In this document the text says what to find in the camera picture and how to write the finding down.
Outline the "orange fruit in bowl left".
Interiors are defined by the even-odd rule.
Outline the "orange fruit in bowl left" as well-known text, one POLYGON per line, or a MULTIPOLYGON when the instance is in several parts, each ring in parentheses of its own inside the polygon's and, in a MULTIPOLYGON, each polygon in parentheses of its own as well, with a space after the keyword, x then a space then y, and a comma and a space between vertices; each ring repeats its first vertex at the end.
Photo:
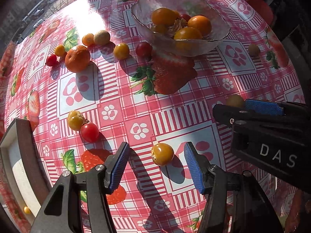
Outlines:
POLYGON ((155 25, 172 26, 178 18, 177 11, 165 7, 156 9, 151 14, 151 21, 155 25))

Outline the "orange-yellow tomato with calyx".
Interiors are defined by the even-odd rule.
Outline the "orange-yellow tomato with calyx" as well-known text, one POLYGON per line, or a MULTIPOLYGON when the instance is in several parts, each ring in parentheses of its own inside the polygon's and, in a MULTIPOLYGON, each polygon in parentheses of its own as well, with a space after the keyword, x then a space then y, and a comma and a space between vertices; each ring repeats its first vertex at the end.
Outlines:
POLYGON ((158 143, 151 148, 151 158, 158 166, 169 164, 174 158, 173 148, 165 143, 158 143))

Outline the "red tomato far left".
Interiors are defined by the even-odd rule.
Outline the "red tomato far left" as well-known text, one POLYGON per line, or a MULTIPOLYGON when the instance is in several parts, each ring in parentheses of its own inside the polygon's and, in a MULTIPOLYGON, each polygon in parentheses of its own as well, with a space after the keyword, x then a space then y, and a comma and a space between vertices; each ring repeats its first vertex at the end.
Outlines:
POLYGON ((48 67, 54 67, 58 65, 58 58, 55 54, 52 54, 50 56, 47 57, 45 65, 48 67))

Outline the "red cherry tomato mid table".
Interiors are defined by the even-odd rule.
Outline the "red cherry tomato mid table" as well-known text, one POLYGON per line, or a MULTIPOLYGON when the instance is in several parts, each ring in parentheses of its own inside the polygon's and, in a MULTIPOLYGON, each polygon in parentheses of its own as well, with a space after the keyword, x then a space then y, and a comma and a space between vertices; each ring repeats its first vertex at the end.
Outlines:
POLYGON ((86 142, 94 143, 98 140, 100 132, 96 124, 87 123, 81 127, 80 135, 86 142))

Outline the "strawberry pattern tablecloth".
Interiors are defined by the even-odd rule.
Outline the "strawberry pattern tablecloth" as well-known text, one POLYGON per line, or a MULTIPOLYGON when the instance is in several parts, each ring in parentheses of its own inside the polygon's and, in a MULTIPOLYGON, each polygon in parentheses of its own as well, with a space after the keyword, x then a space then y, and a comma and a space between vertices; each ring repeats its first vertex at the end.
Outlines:
POLYGON ((275 34, 244 0, 205 0, 230 27, 229 35, 208 54, 193 59, 197 76, 171 95, 139 93, 132 76, 146 61, 136 53, 145 39, 131 14, 137 0, 78 0, 53 15, 6 54, 9 74, 1 77, 1 124, 14 118, 32 121, 37 159, 45 180, 56 183, 61 172, 86 170, 91 153, 115 151, 125 141, 135 150, 116 194, 109 196, 117 232, 196 232, 204 197, 195 190, 183 153, 191 141, 212 163, 240 173, 250 170, 279 217, 289 216, 296 188, 230 152, 229 128, 215 122, 212 108, 230 95, 260 100, 305 101, 292 61, 275 34), (104 46, 85 46, 82 37, 110 33, 104 46), (127 59, 113 55, 126 43, 127 59), (45 65, 58 45, 65 55, 58 65, 45 65), (248 46, 260 49, 251 57, 248 46), (68 51, 85 46, 89 65, 79 73, 65 66, 68 51), (77 110, 85 123, 97 125, 100 136, 86 142, 67 124, 77 110), (156 165, 151 148, 165 143, 173 160, 156 165))

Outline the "orange fruit in bowl front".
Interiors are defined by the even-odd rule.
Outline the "orange fruit in bowl front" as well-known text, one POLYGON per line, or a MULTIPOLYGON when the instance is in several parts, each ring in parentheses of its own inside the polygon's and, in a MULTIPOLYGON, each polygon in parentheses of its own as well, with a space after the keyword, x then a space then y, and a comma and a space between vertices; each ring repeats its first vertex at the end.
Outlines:
POLYGON ((202 34, 196 28, 184 27, 175 33, 173 39, 174 40, 202 39, 202 34))

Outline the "orange fruit in bowl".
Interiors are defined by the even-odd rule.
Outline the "orange fruit in bowl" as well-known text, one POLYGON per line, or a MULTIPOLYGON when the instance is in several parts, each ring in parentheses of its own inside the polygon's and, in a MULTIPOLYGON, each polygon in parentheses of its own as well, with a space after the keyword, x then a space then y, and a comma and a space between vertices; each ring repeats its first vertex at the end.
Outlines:
POLYGON ((212 31, 210 19, 205 16, 197 15, 188 20, 188 27, 193 27, 199 30, 202 36, 207 36, 212 31))
POLYGON ((151 14, 151 21, 155 25, 172 26, 178 18, 177 11, 165 7, 156 9, 151 14))
POLYGON ((173 39, 174 40, 202 39, 202 34, 196 28, 184 27, 175 33, 173 39))

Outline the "far mandarin orange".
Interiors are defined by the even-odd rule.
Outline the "far mandarin orange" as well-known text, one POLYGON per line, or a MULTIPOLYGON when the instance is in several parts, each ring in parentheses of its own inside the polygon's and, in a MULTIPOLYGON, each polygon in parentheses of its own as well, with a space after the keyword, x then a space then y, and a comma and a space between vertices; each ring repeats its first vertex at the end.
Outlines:
POLYGON ((65 57, 65 66, 70 72, 79 73, 87 68, 90 60, 89 50, 83 45, 78 45, 68 51, 65 57))

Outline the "orange fruit in bowl right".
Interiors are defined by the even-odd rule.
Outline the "orange fruit in bowl right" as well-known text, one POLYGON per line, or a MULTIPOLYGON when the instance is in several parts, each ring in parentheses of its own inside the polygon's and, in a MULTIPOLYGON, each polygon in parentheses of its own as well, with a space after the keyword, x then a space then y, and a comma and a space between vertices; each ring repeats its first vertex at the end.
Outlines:
POLYGON ((202 36, 207 36, 212 31, 210 19, 205 16, 197 15, 188 20, 188 27, 193 27, 199 30, 202 36))

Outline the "yellow tomato near bowl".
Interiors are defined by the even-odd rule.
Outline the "yellow tomato near bowl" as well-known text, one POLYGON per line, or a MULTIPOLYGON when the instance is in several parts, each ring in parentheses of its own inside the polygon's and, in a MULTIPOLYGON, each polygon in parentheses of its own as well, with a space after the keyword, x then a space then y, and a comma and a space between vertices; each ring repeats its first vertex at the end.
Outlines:
POLYGON ((115 46, 113 55, 118 60, 127 59, 130 56, 130 49, 126 43, 120 43, 115 46))

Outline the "white cardboard tray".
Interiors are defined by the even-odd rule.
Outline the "white cardboard tray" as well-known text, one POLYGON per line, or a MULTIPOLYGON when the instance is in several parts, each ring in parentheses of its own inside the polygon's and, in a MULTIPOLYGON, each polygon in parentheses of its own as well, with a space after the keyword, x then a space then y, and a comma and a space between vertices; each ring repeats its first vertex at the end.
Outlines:
POLYGON ((30 121, 14 119, 1 140, 1 195, 22 232, 34 223, 50 192, 42 173, 30 121), (24 207, 31 214, 24 213, 24 207))

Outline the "small orange tomato behind mandarin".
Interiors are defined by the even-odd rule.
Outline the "small orange tomato behind mandarin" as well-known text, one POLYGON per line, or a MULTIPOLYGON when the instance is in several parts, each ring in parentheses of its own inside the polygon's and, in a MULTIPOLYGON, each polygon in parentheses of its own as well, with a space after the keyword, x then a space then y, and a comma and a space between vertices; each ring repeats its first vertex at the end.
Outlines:
POLYGON ((82 37, 82 44, 89 47, 94 45, 94 34, 88 33, 82 37))

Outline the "yellow tomato in tray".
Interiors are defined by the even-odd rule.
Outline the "yellow tomato in tray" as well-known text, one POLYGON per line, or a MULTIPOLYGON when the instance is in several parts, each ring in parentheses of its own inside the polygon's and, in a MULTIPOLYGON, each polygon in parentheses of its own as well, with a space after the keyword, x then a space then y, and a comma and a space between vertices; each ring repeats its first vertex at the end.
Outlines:
POLYGON ((24 213, 27 214, 27 215, 30 215, 32 212, 31 212, 31 210, 27 206, 25 206, 24 207, 24 213))

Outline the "glass fruit bowl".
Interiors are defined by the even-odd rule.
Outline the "glass fruit bowl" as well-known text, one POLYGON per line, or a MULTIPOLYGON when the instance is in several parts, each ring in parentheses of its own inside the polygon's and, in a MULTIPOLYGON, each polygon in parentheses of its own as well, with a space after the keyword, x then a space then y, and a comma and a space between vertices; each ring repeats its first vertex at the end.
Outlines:
POLYGON ((138 0, 131 7, 131 14, 138 32, 148 43, 156 49, 186 57, 207 54, 230 33, 229 25, 205 0, 138 0), (179 13, 172 26, 152 23, 152 12, 162 7, 179 13), (210 19, 211 33, 202 39, 174 40, 175 33, 188 27, 188 20, 197 15, 210 19))

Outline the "brown longan fruit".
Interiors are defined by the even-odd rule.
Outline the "brown longan fruit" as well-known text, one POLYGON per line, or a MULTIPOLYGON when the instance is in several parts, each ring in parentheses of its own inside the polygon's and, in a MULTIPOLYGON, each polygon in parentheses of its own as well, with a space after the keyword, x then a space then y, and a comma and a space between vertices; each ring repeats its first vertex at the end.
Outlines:
POLYGON ((240 95, 230 95, 226 99, 226 105, 231 107, 238 107, 238 108, 244 108, 245 101, 240 95))

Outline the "red stool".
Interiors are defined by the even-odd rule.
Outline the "red stool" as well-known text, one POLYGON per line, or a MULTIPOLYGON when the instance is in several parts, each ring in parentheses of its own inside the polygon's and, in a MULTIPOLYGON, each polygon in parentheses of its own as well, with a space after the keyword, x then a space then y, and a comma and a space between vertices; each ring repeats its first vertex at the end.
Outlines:
POLYGON ((263 0, 246 0, 246 2, 264 19, 270 26, 273 23, 273 11, 263 0))

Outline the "yellow tomato mid table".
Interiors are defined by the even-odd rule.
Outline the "yellow tomato mid table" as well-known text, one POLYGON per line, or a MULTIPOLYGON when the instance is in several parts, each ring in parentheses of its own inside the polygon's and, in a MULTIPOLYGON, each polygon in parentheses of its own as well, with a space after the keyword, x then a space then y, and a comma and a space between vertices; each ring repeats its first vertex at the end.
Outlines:
POLYGON ((79 111, 72 110, 69 112, 68 117, 67 117, 67 124, 70 129, 74 131, 80 131, 84 123, 85 123, 85 118, 79 111))

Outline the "yellow tomato far left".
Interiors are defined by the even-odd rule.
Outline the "yellow tomato far left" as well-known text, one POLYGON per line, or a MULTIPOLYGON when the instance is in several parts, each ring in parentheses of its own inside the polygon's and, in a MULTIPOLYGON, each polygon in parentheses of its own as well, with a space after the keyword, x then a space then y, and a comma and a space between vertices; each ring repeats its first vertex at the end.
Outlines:
POLYGON ((66 51, 65 51, 65 46, 64 45, 58 45, 55 50, 54 50, 54 54, 57 57, 63 57, 65 55, 66 51))

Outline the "red tomato near bowl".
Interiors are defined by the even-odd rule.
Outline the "red tomato near bowl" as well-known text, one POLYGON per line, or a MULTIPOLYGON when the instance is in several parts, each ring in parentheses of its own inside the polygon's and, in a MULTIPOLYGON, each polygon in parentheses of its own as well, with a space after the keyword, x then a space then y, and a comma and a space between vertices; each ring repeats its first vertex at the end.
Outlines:
POLYGON ((137 45, 135 53, 139 57, 150 57, 152 54, 152 46, 148 42, 141 42, 137 45))

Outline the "small brown longan far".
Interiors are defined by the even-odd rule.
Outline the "small brown longan far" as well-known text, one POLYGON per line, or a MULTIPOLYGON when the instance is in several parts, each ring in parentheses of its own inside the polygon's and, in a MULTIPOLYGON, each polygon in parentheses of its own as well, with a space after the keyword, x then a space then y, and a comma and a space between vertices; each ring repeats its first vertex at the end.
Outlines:
POLYGON ((257 57, 260 54, 260 49, 255 44, 250 44, 248 46, 248 53, 251 57, 257 57))

